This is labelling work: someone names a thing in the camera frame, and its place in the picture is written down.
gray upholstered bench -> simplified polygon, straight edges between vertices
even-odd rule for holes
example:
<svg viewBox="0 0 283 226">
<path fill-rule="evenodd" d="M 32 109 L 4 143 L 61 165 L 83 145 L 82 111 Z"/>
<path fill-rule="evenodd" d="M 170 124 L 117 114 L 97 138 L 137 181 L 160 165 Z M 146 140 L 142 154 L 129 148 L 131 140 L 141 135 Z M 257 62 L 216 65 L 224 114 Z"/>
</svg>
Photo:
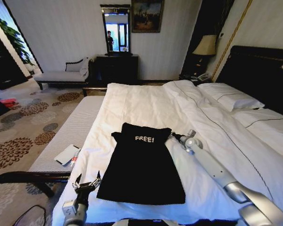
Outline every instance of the gray upholstered bench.
<svg viewBox="0 0 283 226">
<path fill-rule="evenodd" d="M 3 183 L 32 183 L 48 197 L 54 195 L 45 184 L 48 182 L 67 182 L 70 176 L 70 164 L 65 166 L 54 161 L 60 152 L 70 144 L 82 147 L 99 112 L 104 96 L 85 97 L 74 109 L 69 118 L 42 151 L 27 172 L 15 171 L 0 175 Z"/>
<path fill-rule="evenodd" d="M 33 79 L 43 89 L 42 83 L 87 85 L 94 72 L 93 60 L 84 58 L 78 62 L 67 62 L 64 72 L 44 72 L 33 75 Z"/>
</svg>

framed painting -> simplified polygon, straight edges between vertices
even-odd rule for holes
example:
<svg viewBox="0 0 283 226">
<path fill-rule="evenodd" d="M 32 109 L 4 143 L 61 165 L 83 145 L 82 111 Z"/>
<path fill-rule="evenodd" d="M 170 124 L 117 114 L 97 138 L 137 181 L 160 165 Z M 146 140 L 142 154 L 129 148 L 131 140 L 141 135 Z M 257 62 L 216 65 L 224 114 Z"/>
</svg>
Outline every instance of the framed painting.
<svg viewBox="0 0 283 226">
<path fill-rule="evenodd" d="M 164 0 L 132 0 L 132 32 L 160 32 Z"/>
</svg>

red object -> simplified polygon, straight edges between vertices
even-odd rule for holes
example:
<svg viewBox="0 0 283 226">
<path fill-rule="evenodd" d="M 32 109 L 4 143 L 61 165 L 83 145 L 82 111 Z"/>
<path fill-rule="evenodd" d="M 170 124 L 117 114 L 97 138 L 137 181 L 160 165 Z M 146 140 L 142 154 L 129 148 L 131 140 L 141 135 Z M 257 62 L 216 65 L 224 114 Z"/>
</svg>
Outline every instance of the red object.
<svg viewBox="0 0 283 226">
<path fill-rule="evenodd" d="M 0 100 L 1 103 L 3 103 L 6 107 L 12 107 L 15 106 L 16 103 L 16 99 L 12 98 L 12 99 L 5 99 L 5 100 Z"/>
</svg>

white wall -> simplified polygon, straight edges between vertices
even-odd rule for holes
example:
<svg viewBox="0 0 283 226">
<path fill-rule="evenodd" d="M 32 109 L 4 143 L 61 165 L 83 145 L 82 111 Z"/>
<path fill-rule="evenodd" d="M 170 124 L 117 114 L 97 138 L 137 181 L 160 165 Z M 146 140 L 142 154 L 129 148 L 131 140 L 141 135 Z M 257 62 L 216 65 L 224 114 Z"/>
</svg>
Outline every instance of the white wall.
<svg viewBox="0 0 283 226">
<path fill-rule="evenodd" d="M 13 57 L 14 61 L 16 62 L 16 64 L 19 66 L 20 70 L 22 71 L 22 73 L 28 77 L 30 76 L 29 71 L 27 70 L 27 68 L 24 66 L 21 58 L 19 57 L 18 53 L 15 51 L 14 47 L 11 45 L 10 41 L 8 40 L 7 36 L 5 35 L 4 31 L 1 29 L 0 27 L 0 39 L 3 42 L 4 46 L 6 47 L 6 49 L 9 51 L 9 53 L 11 54 L 11 56 Z"/>
<path fill-rule="evenodd" d="M 235 0 L 217 44 L 217 55 L 211 59 L 207 72 L 213 73 L 248 1 Z M 215 78 L 219 75 L 233 45 L 283 48 L 283 0 L 253 0 L 236 33 Z"/>
<path fill-rule="evenodd" d="M 107 51 L 100 4 L 130 0 L 6 0 L 42 69 Z M 160 33 L 132 33 L 140 57 L 139 78 L 178 79 L 201 0 L 165 0 Z"/>
</svg>

black t-shirt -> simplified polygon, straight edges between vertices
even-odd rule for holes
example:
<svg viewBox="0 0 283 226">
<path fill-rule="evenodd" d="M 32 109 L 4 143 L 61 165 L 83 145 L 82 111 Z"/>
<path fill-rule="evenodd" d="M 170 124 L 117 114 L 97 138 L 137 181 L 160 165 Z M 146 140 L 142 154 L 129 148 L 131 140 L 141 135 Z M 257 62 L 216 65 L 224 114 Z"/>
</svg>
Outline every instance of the black t-shirt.
<svg viewBox="0 0 283 226">
<path fill-rule="evenodd" d="M 165 146 L 171 129 L 124 123 L 97 198 L 147 205 L 185 203 L 185 193 Z"/>
<path fill-rule="evenodd" d="M 113 51 L 112 42 L 113 42 L 113 38 L 111 36 L 108 37 L 109 51 Z"/>
</svg>

